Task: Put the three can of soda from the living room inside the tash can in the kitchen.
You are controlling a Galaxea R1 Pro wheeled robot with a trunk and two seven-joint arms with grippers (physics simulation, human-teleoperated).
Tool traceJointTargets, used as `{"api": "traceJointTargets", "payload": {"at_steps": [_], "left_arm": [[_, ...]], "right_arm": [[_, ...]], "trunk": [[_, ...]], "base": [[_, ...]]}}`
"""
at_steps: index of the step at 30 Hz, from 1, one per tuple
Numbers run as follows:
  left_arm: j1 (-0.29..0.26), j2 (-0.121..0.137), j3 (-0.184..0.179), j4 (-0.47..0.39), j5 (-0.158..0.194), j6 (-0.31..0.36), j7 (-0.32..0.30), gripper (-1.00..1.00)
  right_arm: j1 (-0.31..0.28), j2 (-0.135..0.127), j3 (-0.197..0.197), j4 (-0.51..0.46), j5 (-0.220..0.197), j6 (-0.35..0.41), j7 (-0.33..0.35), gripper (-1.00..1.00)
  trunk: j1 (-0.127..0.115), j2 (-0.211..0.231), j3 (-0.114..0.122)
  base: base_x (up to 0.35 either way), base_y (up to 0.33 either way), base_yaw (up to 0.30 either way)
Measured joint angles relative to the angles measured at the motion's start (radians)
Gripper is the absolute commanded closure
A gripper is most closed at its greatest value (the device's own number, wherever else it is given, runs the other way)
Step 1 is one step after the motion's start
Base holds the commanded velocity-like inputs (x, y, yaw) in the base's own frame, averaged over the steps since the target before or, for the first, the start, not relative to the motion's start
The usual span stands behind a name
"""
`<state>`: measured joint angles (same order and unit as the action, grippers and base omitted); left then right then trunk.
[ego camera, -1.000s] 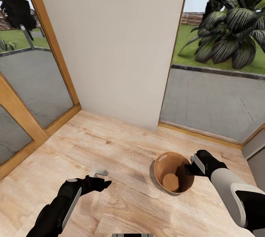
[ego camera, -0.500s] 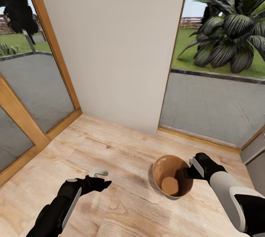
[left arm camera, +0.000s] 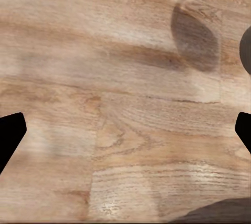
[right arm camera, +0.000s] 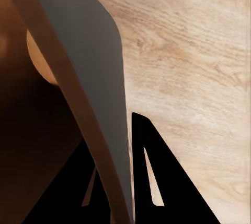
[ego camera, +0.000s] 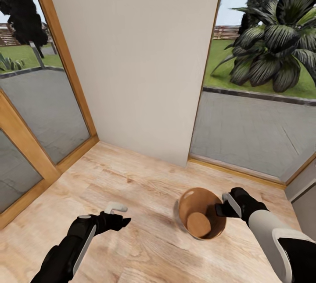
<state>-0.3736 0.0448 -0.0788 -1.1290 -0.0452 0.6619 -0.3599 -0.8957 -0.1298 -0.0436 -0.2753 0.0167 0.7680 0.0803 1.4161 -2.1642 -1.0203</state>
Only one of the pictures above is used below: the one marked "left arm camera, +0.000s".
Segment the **trash can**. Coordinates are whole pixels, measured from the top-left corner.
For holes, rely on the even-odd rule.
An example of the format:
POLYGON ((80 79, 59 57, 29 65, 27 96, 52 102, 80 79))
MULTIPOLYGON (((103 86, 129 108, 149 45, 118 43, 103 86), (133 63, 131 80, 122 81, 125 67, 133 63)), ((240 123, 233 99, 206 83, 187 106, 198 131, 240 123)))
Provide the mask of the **trash can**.
POLYGON ((244 32, 241 38, 239 56, 244 69, 251 75, 251 26, 244 32))

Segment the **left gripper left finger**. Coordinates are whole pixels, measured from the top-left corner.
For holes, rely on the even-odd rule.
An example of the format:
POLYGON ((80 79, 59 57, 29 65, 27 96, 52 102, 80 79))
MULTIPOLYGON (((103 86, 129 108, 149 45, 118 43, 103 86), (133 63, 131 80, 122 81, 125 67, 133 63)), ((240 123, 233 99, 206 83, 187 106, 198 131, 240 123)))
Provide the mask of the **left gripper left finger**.
POLYGON ((26 131, 25 118, 21 112, 0 118, 0 174, 26 131))

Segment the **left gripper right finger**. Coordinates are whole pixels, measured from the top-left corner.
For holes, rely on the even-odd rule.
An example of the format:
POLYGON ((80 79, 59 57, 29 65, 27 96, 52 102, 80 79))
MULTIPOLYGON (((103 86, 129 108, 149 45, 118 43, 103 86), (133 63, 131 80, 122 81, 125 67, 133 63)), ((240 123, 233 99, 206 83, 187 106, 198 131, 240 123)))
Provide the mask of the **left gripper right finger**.
POLYGON ((244 112, 238 114, 235 131, 251 153, 251 114, 244 112))

